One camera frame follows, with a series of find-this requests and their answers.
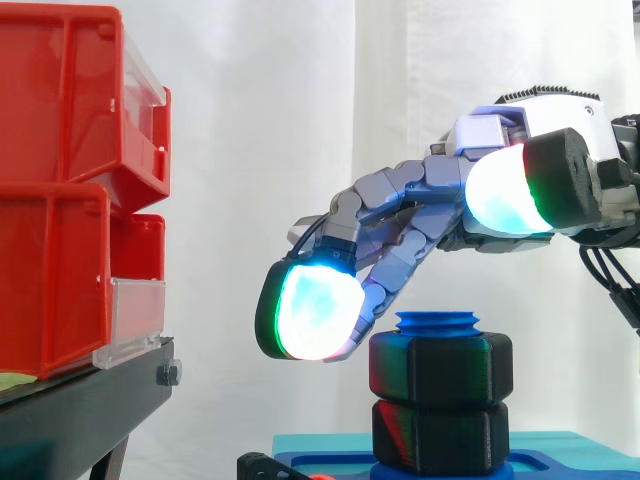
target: white curtain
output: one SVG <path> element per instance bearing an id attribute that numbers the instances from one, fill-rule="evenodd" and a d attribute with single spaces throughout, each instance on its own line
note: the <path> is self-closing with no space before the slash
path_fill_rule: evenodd
<path id="1" fill-rule="evenodd" d="M 366 347 L 325 365 L 255 344 L 264 276 L 298 217 L 421 158 L 507 91 L 567 84 L 599 92 L 612 117 L 640 107 L 628 0 L 111 3 L 173 92 L 172 195 L 152 210 L 167 219 L 166 331 L 184 363 L 173 398 L 132 435 L 125 480 L 234 478 L 235 459 L 269 452 L 273 434 L 370 429 Z M 399 309 L 470 309 L 511 336 L 512 429 L 640 450 L 637 339 L 571 241 L 436 252 Z"/>

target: blue threaded cap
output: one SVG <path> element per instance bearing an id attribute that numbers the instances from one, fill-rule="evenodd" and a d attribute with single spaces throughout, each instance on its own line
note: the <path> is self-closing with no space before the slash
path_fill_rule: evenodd
<path id="1" fill-rule="evenodd" d="M 473 312 L 397 312 L 400 335 L 425 338 L 473 337 L 482 332 L 474 327 Z"/>

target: stacked red bins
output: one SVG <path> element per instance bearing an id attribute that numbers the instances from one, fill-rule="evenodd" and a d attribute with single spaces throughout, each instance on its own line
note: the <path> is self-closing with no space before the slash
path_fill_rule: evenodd
<path id="1" fill-rule="evenodd" d="M 0 3 L 0 376 L 159 346 L 169 91 L 110 7 Z"/>

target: robotic finger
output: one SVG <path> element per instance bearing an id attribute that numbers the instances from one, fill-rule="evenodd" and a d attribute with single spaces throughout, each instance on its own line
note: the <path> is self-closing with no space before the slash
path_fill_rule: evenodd
<path id="1" fill-rule="evenodd" d="M 561 234 L 605 249 L 618 268 L 609 249 L 640 246 L 631 120 L 612 124 L 596 95 L 534 87 L 458 118 L 423 160 L 356 180 L 325 216 L 290 230 L 296 245 L 258 303 L 260 347 L 275 358 L 347 358 L 434 248 L 508 253 Z M 355 274 L 367 266 L 360 285 Z M 640 328 L 640 290 L 604 273 L 596 278 Z"/>

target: black cylindrical cap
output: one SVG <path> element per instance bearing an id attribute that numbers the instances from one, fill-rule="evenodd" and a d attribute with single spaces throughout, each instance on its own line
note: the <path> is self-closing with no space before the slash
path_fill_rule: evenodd
<path id="1" fill-rule="evenodd" d="M 573 128 L 556 130 L 524 142 L 524 170 L 542 218 L 554 228 L 600 219 L 587 169 L 589 149 Z"/>

